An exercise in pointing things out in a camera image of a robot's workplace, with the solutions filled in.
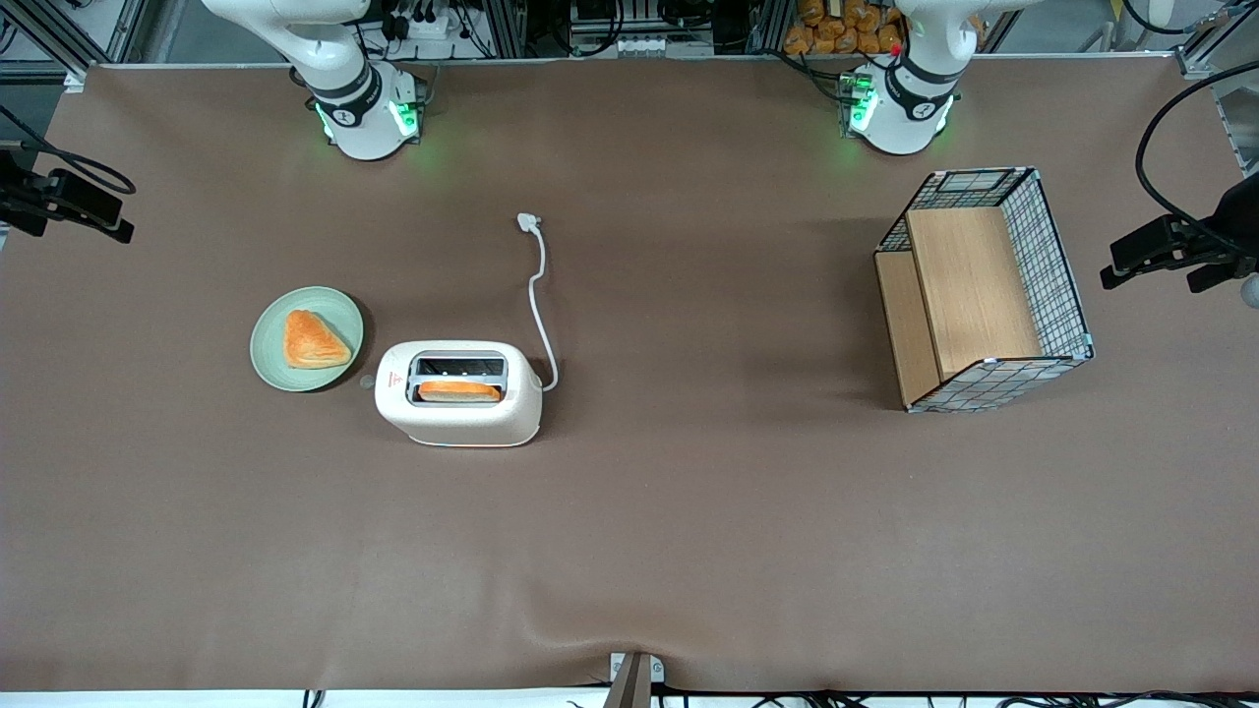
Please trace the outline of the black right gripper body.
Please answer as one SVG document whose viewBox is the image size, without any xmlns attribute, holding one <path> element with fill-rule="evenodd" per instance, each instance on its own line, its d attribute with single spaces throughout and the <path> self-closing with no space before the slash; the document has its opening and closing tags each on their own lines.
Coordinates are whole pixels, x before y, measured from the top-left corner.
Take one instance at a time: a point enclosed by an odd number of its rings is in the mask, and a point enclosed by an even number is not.
<svg viewBox="0 0 1259 708">
<path fill-rule="evenodd" d="M 49 220 L 49 203 L 55 176 L 31 173 L 1 152 L 1 220 L 13 231 L 43 237 Z"/>
</svg>

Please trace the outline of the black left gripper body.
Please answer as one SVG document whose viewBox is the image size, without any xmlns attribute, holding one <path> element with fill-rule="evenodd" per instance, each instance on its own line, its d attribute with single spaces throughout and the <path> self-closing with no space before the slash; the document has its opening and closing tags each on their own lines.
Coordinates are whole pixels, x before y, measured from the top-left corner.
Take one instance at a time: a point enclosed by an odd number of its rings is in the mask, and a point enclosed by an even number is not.
<svg viewBox="0 0 1259 708">
<path fill-rule="evenodd" d="M 1228 189 L 1210 215 L 1178 220 L 1186 238 L 1183 267 L 1256 268 L 1258 174 Z"/>
</svg>

